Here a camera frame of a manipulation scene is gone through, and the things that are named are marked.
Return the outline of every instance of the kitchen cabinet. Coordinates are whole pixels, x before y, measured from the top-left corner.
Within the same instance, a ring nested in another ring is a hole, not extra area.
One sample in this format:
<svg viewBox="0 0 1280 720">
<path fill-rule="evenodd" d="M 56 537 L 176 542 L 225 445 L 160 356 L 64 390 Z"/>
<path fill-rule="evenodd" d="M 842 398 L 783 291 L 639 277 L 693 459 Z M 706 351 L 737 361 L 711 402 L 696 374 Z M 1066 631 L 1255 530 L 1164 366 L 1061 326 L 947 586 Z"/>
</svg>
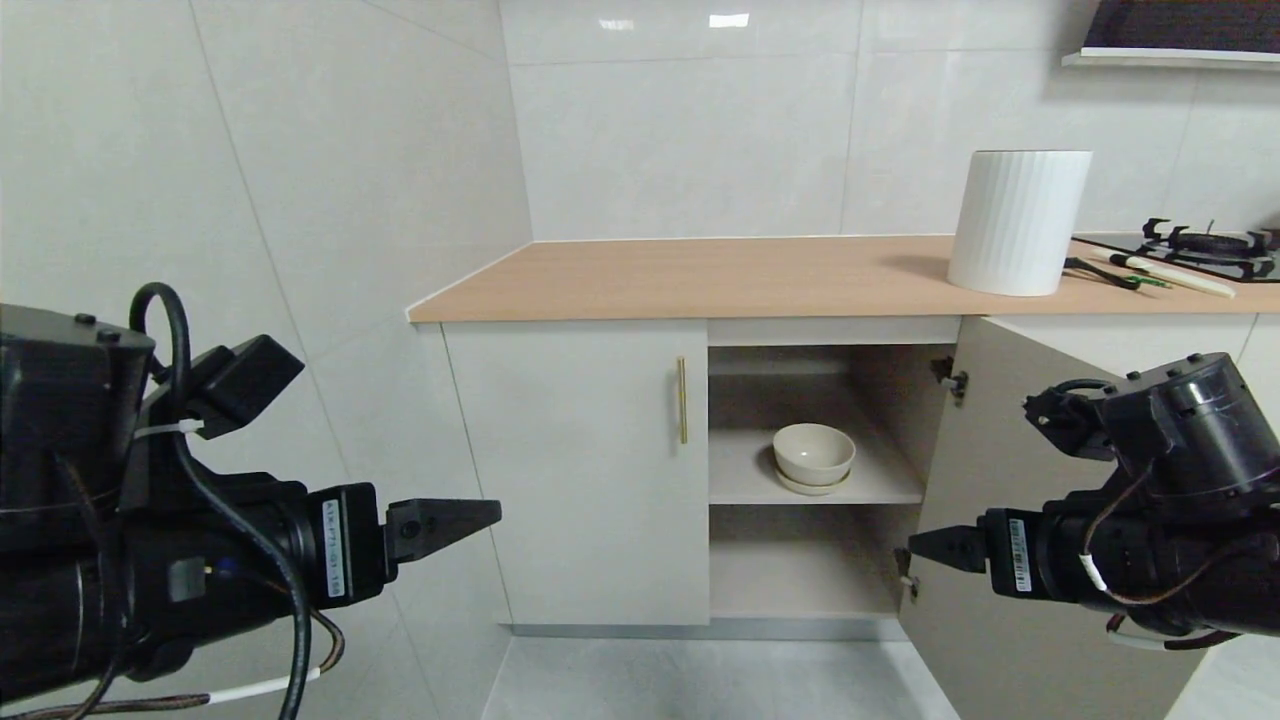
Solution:
<svg viewBox="0 0 1280 720">
<path fill-rule="evenodd" d="M 481 487 L 506 510 L 494 538 L 516 624 L 897 620 L 961 717 L 1164 717 L 1203 652 L 1116 646 L 1101 614 L 1000 597 L 988 577 L 923 559 L 913 597 L 892 550 L 1103 484 L 1111 464 L 1061 455 L 1021 416 L 1059 382 L 1228 351 L 1275 415 L 1280 322 L 888 323 L 445 324 Z M 948 355 L 963 402 L 929 368 Z M 772 432 L 806 420 L 858 443 L 829 496 L 772 475 Z"/>
<path fill-rule="evenodd" d="M 920 530 L 973 524 L 988 507 L 1038 510 L 1110 475 L 1112 464 L 1060 454 L 1023 419 L 1021 401 L 1112 373 L 982 318 L 965 319 L 955 368 L 969 383 L 964 404 L 942 413 Z M 987 575 L 922 559 L 910 574 L 919 592 L 902 600 L 902 628 L 965 719 L 1164 717 L 1203 656 L 1112 644 L 1105 615 L 996 596 Z"/>
<path fill-rule="evenodd" d="M 444 336 L 515 623 L 705 624 L 707 323 Z"/>
</svg>

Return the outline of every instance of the bowl on plate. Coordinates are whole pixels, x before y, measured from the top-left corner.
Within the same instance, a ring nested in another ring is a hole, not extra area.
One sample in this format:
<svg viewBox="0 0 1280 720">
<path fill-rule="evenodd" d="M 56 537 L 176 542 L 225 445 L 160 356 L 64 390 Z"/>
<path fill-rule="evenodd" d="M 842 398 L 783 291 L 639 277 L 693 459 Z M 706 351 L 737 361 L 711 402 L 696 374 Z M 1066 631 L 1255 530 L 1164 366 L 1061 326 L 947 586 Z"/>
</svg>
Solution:
<svg viewBox="0 0 1280 720">
<path fill-rule="evenodd" d="M 818 423 L 787 425 L 773 434 L 773 457 L 778 470 L 786 479 L 813 488 L 827 488 L 844 480 L 856 452 L 851 437 Z"/>
</svg>

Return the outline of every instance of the barcode label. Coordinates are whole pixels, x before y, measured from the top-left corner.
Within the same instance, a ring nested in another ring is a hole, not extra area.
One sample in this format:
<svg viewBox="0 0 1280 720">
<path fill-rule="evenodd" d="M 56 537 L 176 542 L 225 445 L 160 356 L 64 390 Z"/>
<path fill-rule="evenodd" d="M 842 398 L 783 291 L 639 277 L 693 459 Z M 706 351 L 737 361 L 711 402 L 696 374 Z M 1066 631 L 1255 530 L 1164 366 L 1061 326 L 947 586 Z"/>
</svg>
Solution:
<svg viewBox="0 0 1280 720">
<path fill-rule="evenodd" d="M 1009 546 L 1014 551 L 1014 584 L 1018 592 L 1032 592 L 1032 559 L 1027 555 L 1027 524 L 1009 520 Z"/>
<path fill-rule="evenodd" d="M 342 507 L 337 500 L 320 503 L 324 525 L 324 577 L 329 597 L 347 594 L 347 569 L 342 562 Z"/>
</svg>

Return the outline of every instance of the cabinet hinge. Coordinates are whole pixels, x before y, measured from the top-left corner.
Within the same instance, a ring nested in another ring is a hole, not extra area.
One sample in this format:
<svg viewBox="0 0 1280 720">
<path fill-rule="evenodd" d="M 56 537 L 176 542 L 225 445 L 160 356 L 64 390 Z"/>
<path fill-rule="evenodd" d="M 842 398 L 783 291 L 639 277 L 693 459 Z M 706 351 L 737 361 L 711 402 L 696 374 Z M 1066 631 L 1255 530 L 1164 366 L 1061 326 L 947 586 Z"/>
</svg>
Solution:
<svg viewBox="0 0 1280 720">
<path fill-rule="evenodd" d="M 964 393 L 969 389 L 969 373 L 955 373 L 956 359 L 947 355 L 937 360 L 929 360 L 929 370 L 933 372 L 938 384 L 951 391 L 951 397 L 956 401 L 956 407 L 964 405 Z"/>
<path fill-rule="evenodd" d="M 911 574 L 911 551 L 905 547 L 893 548 L 893 562 L 897 564 L 897 579 L 906 585 L 911 602 L 920 597 L 920 579 Z"/>
</svg>

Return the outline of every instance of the plate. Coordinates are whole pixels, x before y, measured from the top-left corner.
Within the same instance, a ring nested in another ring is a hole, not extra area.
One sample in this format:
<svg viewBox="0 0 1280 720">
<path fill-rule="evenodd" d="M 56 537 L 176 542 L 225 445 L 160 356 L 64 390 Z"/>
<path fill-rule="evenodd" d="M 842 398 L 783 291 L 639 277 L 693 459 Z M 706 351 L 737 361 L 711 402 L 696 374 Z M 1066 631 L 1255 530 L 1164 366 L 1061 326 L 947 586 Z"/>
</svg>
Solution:
<svg viewBox="0 0 1280 720">
<path fill-rule="evenodd" d="M 845 473 L 844 478 L 840 478 L 838 480 L 831 483 L 829 486 L 810 486 L 805 483 L 797 483 L 791 478 L 788 478 L 786 473 L 783 473 L 778 468 L 774 468 L 773 471 L 777 473 L 778 482 L 782 483 L 782 487 L 787 488 L 788 491 L 799 495 L 808 495 L 809 497 L 820 497 L 823 495 L 831 495 L 837 489 L 840 489 L 840 486 L 845 484 L 845 480 L 849 479 L 849 475 L 851 475 L 854 470 L 852 468 L 850 468 L 850 470 Z"/>
</svg>

